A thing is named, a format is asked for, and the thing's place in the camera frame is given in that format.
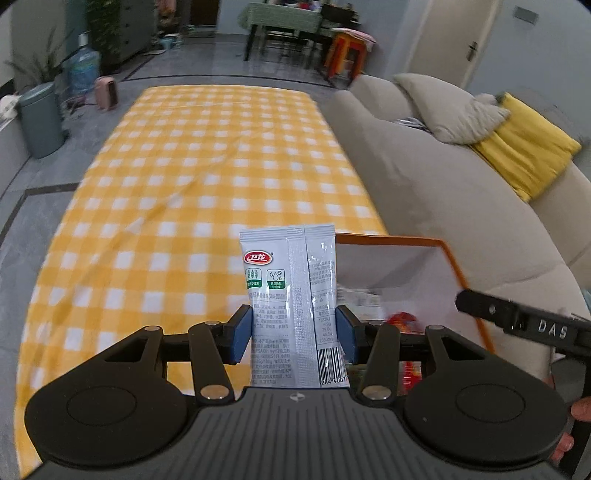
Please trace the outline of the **person's right hand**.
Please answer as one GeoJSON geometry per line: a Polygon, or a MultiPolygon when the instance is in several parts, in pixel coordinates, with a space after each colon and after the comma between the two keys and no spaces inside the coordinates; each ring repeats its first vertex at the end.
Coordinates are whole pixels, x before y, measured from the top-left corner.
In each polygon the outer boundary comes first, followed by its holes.
{"type": "MultiPolygon", "coordinates": [[[[585,397],[575,401],[570,407],[570,418],[573,423],[575,422],[583,422],[589,423],[591,416],[590,416],[590,405],[591,405],[591,398],[585,397]]],[[[572,450],[573,446],[576,443],[576,440],[573,438],[572,433],[574,432],[575,427],[572,427],[570,431],[565,432],[562,434],[562,437],[554,450],[552,456],[550,457],[550,461],[554,465],[558,465],[559,462],[563,459],[563,457],[572,450]]]]}

